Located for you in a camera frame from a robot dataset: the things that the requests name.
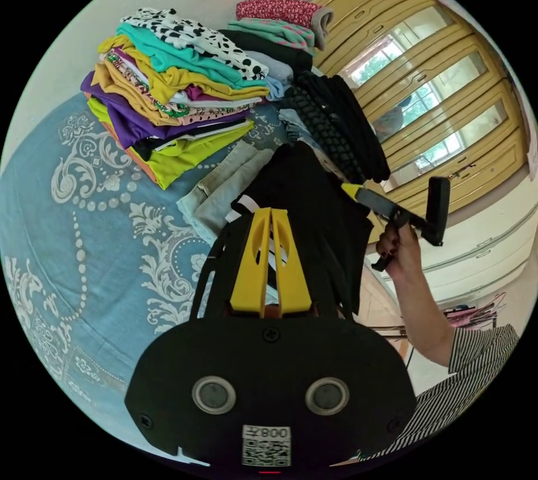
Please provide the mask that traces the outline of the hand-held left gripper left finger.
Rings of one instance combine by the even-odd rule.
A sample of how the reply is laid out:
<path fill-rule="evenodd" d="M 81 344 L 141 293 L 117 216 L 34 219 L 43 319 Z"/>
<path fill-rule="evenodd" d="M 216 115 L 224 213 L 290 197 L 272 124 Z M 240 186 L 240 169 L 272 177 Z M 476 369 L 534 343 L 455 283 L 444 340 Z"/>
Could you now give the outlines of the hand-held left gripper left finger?
<path fill-rule="evenodd" d="M 261 208 L 247 217 L 243 254 L 230 298 L 233 312 L 263 317 L 268 276 L 271 209 Z"/>

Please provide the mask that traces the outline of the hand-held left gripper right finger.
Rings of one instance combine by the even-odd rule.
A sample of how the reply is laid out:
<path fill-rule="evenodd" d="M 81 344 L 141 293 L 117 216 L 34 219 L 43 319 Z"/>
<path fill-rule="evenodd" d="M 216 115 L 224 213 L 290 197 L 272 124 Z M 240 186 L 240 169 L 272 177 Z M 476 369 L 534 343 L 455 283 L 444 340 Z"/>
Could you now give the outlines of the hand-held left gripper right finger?
<path fill-rule="evenodd" d="M 286 210 L 272 209 L 279 317 L 310 312 L 312 301 Z"/>

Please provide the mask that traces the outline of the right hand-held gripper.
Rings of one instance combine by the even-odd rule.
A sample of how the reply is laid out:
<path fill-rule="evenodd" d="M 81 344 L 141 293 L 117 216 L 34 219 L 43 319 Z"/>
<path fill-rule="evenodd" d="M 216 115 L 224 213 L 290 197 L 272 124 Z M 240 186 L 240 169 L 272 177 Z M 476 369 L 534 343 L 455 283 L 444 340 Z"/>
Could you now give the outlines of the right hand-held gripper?
<path fill-rule="evenodd" d="M 420 232 L 423 239 L 428 243 L 430 242 L 430 224 L 425 218 L 401 207 L 385 196 L 370 189 L 365 189 L 361 184 L 342 183 L 341 189 L 351 199 L 357 199 L 361 191 L 361 205 L 369 208 L 378 217 L 384 219 L 395 230 L 398 230 L 404 224 L 409 224 L 412 228 Z"/>

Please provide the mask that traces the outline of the person's right hand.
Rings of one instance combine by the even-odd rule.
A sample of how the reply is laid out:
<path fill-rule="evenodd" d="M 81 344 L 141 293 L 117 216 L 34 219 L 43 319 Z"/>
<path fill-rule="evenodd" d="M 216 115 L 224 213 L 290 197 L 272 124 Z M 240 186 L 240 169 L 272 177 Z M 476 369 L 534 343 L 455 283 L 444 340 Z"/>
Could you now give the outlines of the person's right hand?
<path fill-rule="evenodd" d="M 379 256 L 391 260 L 386 272 L 393 282 L 414 278 L 422 273 L 419 239 L 408 223 L 399 229 L 388 224 L 375 248 Z"/>

